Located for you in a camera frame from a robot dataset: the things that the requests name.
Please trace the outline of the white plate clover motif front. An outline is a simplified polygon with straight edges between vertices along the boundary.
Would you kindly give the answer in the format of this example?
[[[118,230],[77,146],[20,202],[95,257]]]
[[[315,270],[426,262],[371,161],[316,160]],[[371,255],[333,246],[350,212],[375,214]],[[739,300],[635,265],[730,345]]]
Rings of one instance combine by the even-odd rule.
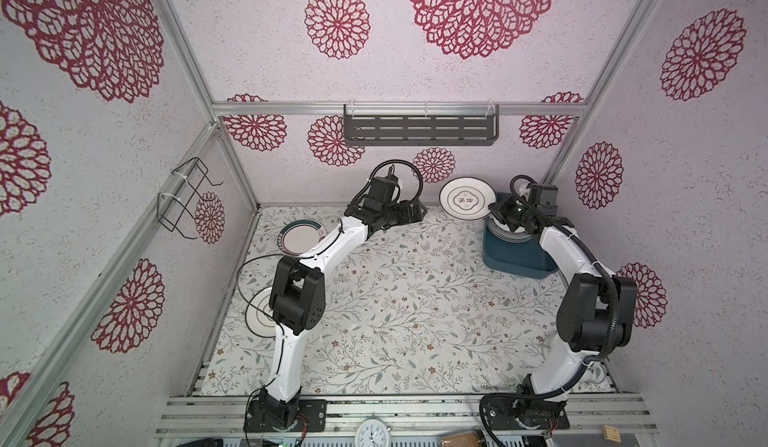
[[[246,301],[246,328],[251,334],[259,338],[270,339],[276,336],[275,321],[269,306],[271,293],[272,288],[265,287],[254,293]]]

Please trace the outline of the white plate clover motif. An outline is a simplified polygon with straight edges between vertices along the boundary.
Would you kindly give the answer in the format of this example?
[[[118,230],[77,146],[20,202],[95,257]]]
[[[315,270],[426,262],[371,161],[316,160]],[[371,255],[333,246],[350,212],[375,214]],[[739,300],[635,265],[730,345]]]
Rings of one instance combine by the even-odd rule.
[[[270,339],[276,336],[275,321],[269,306],[271,293],[272,288],[265,287],[254,293],[246,301],[246,328],[251,334],[259,338]]]
[[[489,206],[497,200],[493,188],[474,177],[459,177],[440,190],[439,204],[444,212],[463,221],[481,220],[490,214]]]

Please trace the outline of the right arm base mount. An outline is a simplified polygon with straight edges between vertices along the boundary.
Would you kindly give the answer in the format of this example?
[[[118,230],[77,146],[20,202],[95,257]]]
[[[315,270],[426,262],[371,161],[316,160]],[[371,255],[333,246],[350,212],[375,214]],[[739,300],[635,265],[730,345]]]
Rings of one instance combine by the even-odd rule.
[[[479,414],[491,430],[559,430],[568,429],[565,401],[529,399],[523,394],[491,393],[479,402]]]

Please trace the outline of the green red rim plate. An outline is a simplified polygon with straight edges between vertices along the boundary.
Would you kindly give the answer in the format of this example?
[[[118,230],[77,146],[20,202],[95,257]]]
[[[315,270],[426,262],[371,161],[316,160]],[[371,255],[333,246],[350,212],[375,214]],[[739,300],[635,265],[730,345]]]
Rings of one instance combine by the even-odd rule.
[[[277,236],[277,247],[286,255],[301,256],[325,236],[325,227],[315,220],[300,219],[284,226]]]

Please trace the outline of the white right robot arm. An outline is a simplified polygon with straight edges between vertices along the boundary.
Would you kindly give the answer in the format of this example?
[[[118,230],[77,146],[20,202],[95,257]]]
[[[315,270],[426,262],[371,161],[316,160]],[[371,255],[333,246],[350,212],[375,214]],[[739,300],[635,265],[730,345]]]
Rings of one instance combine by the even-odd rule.
[[[527,175],[510,181],[510,196],[489,205],[492,218],[538,241],[567,282],[556,335],[542,366],[529,376],[524,399],[564,398],[589,367],[631,339],[637,286],[598,260],[574,225],[557,215],[557,188]]]

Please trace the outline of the white plate clover motif back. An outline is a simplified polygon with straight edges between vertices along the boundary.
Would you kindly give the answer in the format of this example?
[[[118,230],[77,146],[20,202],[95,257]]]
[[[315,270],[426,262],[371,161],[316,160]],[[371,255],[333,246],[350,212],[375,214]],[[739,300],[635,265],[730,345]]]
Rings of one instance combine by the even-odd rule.
[[[497,200],[493,188],[474,177],[459,177],[440,190],[439,204],[444,212],[463,221],[481,220],[490,214],[489,206]]]

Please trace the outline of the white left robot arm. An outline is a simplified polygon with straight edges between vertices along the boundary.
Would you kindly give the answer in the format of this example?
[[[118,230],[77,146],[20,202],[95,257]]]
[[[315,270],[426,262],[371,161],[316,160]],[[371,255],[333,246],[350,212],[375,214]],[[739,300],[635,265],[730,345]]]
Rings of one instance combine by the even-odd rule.
[[[269,299],[276,345],[271,378],[260,397],[284,404],[301,390],[301,371],[308,332],[326,306],[326,278],[370,237],[393,227],[421,222],[427,209],[417,196],[401,200],[401,182],[390,171],[369,179],[337,221],[335,231],[298,257],[283,257]]]

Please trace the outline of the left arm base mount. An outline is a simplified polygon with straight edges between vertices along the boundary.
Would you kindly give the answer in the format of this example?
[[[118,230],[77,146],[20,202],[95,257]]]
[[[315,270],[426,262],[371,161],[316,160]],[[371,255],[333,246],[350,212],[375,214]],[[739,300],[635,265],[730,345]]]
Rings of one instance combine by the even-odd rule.
[[[247,402],[243,431],[247,434],[323,432],[327,407],[325,399],[305,398],[300,394],[288,401],[277,400],[262,388]]]

